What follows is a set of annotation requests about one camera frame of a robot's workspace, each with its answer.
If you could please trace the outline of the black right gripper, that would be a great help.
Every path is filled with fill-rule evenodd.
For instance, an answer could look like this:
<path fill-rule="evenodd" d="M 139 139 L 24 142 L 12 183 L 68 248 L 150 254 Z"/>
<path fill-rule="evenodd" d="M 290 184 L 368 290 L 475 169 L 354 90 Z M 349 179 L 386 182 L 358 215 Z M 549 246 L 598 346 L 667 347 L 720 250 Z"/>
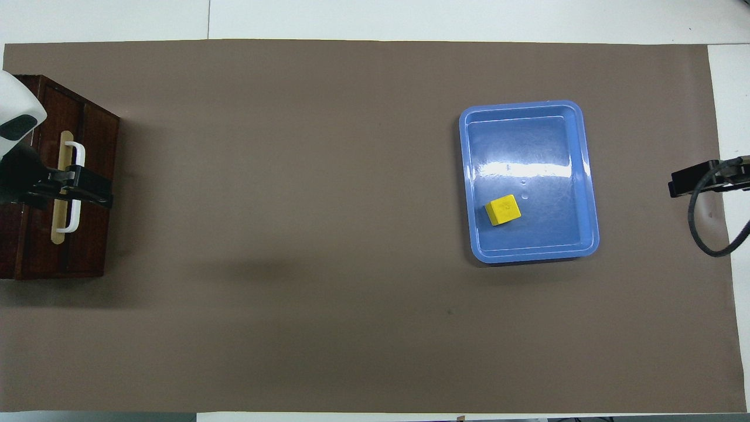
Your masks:
<path fill-rule="evenodd" d="M 702 161 L 673 172 L 668 182 L 670 197 L 691 195 L 701 178 L 710 170 L 713 170 L 715 179 L 729 181 L 730 190 L 749 190 L 749 155 L 743 155 L 723 161 Z"/>

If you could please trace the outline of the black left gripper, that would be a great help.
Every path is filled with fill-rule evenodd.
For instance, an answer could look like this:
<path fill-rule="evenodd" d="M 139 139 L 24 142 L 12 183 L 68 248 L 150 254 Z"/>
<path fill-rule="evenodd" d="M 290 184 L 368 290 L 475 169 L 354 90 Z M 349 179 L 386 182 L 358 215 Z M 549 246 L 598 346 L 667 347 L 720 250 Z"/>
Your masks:
<path fill-rule="evenodd" d="M 28 144 L 16 144 L 2 158 L 1 204 L 47 206 L 59 199 L 93 203 L 111 209 L 114 203 L 112 181 L 82 165 L 70 165 L 56 172 L 56 183 L 38 183 L 49 179 L 49 168 Z"/>

